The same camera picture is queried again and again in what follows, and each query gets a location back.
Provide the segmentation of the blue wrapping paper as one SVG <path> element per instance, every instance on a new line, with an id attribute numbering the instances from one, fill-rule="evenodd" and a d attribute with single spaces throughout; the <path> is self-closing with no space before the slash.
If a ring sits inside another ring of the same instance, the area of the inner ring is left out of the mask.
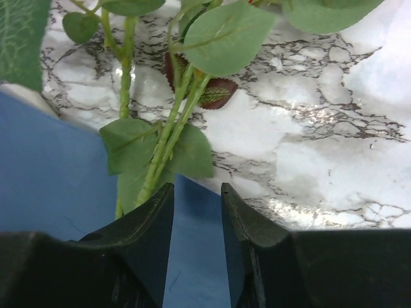
<path id="1" fill-rule="evenodd" d="M 175 179 L 161 307 L 230 307 L 218 194 Z M 114 222 L 116 177 L 101 138 L 36 112 L 1 113 L 1 234 L 79 241 Z"/>

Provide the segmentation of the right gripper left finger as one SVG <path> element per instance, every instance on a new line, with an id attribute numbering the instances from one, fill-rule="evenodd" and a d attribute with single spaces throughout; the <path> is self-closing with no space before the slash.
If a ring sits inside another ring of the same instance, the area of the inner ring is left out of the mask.
<path id="1" fill-rule="evenodd" d="M 79 241 L 1 234 L 2 307 L 161 307 L 174 187 Z"/>

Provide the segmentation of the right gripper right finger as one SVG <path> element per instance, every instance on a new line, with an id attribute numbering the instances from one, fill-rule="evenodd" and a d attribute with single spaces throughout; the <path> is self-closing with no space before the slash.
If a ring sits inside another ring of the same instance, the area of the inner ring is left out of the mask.
<path id="1" fill-rule="evenodd" d="M 232 307 L 409 307 L 408 229 L 288 230 L 221 187 Z"/>

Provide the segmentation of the pink flower bouquet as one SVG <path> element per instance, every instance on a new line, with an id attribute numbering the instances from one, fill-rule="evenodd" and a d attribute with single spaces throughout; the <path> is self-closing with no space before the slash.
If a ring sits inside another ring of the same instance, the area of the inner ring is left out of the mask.
<path id="1" fill-rule="evenodd" d="M 160 8 L 164 1 L 98 1 L 89 9 L 73 1 L 79 12 L 67 13 L 63 28 L 77 44 L 88 42 L 99 28 L 104 44 L 121 64 L 119 116 L 129 116 L 134 35 L 138 18 Z M 40 45 L 51 1 L 1 1 L 1 84 L 16 83 L 41 93 Z"/>

